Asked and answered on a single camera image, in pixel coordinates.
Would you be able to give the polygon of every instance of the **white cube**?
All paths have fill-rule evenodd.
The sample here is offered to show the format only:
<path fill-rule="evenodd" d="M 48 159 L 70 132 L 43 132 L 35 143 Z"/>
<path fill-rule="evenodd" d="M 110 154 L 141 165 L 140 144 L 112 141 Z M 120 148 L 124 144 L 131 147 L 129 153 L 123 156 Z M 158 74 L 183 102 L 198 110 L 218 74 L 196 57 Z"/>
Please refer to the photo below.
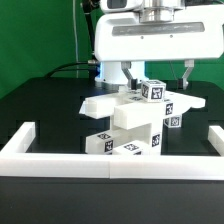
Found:
<path fill-rule="evenodd" d="M 131 139 L 126 130 L 109 130 L 86 137 L 86 150 L 88 154 L 112 154 L 114 147 L 125 144 Z"/>
<path fill-rule="evenodd" d="M 164 124 L 168 128 L 180 128 L 182 125 L 182 115 L 164 119 Z"/>
<path fill-rule="evenodd" d="M 150 146 L 144 142 L 135 140 L 113 149 L 113 155 L 147 155 Z"/>
<path fill-rule="evenodd" d="M 159 80 L 143 81 L 141 96 L 147 102 L 162 102 L 164 100 L 166 83 Z"/>

